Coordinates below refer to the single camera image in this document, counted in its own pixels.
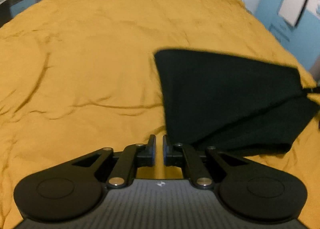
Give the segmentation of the black pants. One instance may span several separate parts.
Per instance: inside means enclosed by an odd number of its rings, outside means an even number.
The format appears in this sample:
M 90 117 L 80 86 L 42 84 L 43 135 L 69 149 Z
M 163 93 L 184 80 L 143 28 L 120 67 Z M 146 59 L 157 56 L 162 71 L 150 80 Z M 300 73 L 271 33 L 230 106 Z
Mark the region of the black pants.
M 284 154 L 319 112 L 294 67 L 182 49 L 154 58 L 172 143 L 240 156 Z

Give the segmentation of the mustard yellow quilt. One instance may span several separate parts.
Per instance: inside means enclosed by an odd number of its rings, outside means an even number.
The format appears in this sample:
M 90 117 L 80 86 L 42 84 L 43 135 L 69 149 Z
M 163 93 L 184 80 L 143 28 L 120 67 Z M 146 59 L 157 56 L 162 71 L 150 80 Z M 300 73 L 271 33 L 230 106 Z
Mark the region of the mustard yellow quilt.
M 1 28 L 1 228 L 29 174 L 165 134 L 153 53 L 229 52 L 310 73 L 240 0 L 42 0 Z

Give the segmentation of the blue white wardrobe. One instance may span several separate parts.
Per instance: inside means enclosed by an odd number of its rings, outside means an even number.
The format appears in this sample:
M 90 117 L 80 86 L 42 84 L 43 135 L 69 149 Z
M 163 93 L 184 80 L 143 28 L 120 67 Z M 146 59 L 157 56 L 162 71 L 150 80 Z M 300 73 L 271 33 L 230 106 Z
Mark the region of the blue white wardrobe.
M 319 56 L 319 0 L 260 0 L 255 17 L 306 69 Z

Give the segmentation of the cluttered desk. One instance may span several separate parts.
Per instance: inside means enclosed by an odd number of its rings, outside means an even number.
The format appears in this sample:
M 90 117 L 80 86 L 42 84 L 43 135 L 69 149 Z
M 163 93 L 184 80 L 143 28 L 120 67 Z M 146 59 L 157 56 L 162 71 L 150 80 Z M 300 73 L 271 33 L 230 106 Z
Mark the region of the cluttered desk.
M 1 27 L 35 3 L 36 0 L 1 0 Z

